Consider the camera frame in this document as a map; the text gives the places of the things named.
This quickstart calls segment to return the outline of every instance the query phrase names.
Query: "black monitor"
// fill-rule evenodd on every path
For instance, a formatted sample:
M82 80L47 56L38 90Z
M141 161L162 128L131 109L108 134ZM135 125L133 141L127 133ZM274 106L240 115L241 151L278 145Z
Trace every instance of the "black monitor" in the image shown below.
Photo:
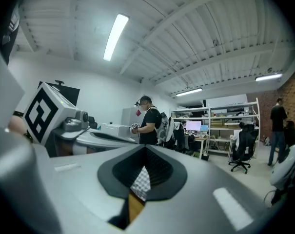
M75 106L77 105L77 101L78 101L78 96L79 96L80 89L66 87L66 86L58 85L58 84L52 84L52 83L48 83L48 82L46 82L46 83L48 85L54 87L55 89L57 89L73 105L75 105Z

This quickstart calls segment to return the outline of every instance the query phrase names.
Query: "metal shelf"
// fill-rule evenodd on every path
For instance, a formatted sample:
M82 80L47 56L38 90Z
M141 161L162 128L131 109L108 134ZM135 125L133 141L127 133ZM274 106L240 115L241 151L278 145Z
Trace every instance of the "metal shelf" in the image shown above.
M176 109L172 110L171 113L177 112L200 112L200 111L207 111L209 110L208 107L196 107L196 108L185 108L185 109Z
M230 139L222 139L222 138L210 138L209 139L210 141L216 141L216 142L230 142L231 140Z
M248 103L242 103L242 104L232 104L227 106L221 106L221 107L211 107L211 110L219 110L219 109L227 109L227 108L235 108L235 107L250 107L252 105L257 105L257 102L248 102Z
M181 120L184 120L184 119L210 119L209 117L195 117L195 118L172 118L172 119L181 119Z
M237 119L237 118L252 118L258 117L259 115L242 115L242 116L219 116L219 117L211 117L211 119Z
M240 130L239 128L237 128L237 129L231 129L231 128L210 128L210 130Z

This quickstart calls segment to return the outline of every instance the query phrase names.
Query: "checkered pattern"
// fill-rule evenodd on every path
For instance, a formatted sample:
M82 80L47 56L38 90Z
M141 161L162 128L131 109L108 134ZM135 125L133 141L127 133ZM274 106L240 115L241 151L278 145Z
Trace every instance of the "checkered pattern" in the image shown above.
M147 192L151 189L148 172L143 166L142 171L131 186L131 190L143 201L146 200Z

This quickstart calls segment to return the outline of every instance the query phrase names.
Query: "floor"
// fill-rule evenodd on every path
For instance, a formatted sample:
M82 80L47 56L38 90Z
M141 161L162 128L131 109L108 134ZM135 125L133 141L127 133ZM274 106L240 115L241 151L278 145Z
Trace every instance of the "floor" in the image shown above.
M251 159L251 168L248 169L247 174L244 174L243 168L238 167L235 168L233 172L231 172L231 166L234 166L234 164L229 165L226 156L212 154L209 157L209 162L215 164L216 166L236 178L242 184L250 188L250 190L252 190L263 200L265 195L269 191L276 189L274 186L270 185L270 176L273 167L269 167L267 165L269 154L270 146L264 146L263 143L260 142L257 158ZM266 199L266 203L268 202L270 202L269 196Z

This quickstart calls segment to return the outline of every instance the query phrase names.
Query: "backpack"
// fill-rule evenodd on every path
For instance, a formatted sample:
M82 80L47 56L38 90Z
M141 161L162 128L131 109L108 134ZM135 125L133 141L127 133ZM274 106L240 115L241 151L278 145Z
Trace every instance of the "backpack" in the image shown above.
M157 107L154 107L154 106L150 107L149 109L155 109L159 112ZM160 126L158 128L155 128L157 133L157 138L160 139L162 142L168 142L173 134L174 121L171 117L168 119L165 112L162 112L162 113L159 112L159 114L161 116Z

